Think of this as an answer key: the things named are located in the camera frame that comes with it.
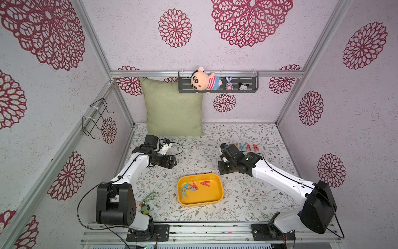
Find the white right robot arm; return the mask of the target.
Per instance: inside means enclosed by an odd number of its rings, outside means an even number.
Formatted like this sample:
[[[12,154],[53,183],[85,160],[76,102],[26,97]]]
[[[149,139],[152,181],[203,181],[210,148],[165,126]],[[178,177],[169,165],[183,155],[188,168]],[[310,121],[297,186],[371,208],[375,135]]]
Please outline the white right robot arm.
[[[301,228],[324,234],[334,217],[337,206],[330,186],[313,183],[275,167],[255,153],[223,152],[218,162],[221,174],[239,172],[265,181],[296,200],[298,207],[277,212],[268,222],[274,234],[283,234]]]

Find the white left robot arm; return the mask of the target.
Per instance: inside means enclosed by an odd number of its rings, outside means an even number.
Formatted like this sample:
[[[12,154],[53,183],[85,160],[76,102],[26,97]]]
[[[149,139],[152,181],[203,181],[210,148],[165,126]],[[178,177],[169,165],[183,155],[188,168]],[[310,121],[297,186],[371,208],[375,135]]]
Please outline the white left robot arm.
[[[96,222],[104,225],[120,225],[145,231],[150,217],[137,210],[133,186],[148,166],[172,169],[177,165],[175,156],[167,155],[172,143],[161,149],[142,145],[133,150],[122,170],[108,183],[101,183],[96,190]]]

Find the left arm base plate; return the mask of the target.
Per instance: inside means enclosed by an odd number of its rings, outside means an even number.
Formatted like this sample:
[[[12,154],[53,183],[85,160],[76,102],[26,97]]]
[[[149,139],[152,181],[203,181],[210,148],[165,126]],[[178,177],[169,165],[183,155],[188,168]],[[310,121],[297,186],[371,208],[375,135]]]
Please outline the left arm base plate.
[[[167,242],[170,235],[170,225],[154,224],[145,231],[129,230],[127,242]]]

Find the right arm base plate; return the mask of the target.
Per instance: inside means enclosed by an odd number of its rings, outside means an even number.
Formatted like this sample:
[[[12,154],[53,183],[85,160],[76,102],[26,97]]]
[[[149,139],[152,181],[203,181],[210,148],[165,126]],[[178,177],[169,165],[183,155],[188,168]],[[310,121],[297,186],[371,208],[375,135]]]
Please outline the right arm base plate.
[[[269,224],[251,224],[251,232],[255,241],[293,242],[295,240],[293,232],[282,233],[274,225]]]

